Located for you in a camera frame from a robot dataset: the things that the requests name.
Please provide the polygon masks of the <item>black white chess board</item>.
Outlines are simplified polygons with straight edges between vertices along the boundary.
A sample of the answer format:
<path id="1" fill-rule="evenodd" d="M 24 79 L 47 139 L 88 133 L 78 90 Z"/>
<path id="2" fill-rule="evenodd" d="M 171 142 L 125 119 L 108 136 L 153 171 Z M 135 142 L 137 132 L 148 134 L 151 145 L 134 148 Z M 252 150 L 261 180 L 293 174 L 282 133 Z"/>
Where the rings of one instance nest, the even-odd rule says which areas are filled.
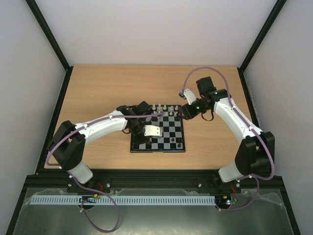
<path id="1" fill-rule="evenodd" d="M 180 105 L 153 104 L 148 111 L 161 116 L 141 120 L 146 128 L 145 141 L 131 135 L 130 152 L 185 152 L 183 120 L 179 116 Z"/>

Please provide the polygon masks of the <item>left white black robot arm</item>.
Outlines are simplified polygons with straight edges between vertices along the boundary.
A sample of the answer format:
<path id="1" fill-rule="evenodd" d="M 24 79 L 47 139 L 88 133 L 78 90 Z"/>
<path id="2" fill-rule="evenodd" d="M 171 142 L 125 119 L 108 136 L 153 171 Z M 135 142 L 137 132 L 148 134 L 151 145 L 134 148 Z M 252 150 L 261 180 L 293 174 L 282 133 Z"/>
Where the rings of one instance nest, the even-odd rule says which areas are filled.
<path id="1" fill-rule="evenodd" d="M 64 121 L 48 145 L 46 164 L 50 156 L 57 161 L 56 166 L 67 171 L 79 183 L 85 184 L 93 173 L 83 161 L 85 146 L 94 140 L 113 132 L 128 129 L 139 143 L 147 143 L 150 137 L 161 137 L 160 127 L 146 124 L 146 118 L 157 117 L 145 101 L 134 107 L 119 106 L 116 110 L 100 118 L 73 124 Z"/>

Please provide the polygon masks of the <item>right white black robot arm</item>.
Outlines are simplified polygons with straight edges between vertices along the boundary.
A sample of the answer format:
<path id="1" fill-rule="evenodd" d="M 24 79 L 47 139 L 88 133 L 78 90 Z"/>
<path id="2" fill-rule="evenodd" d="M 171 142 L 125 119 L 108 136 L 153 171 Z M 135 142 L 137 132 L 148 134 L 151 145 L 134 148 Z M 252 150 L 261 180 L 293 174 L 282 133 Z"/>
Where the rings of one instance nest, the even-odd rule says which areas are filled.
<path id="1" fill-rule="evenodd" d="M 230 187 L 230 181 L 244 178 L 270 180 L 274 176 L 273 134 L 254 125 L 236 106 L 228 89 L 216 89 L 211 77 L 201 78 L 196 84 L 200 98 L 187 88 L 179 94 L 187 100 L 180 110 L 182 118 L 190 120 L 210 111 L 227 124 L 240 144 L 234 163 L 219 169 L 219 176 L 213 180 L 214 188 L 223 192 Z"/>

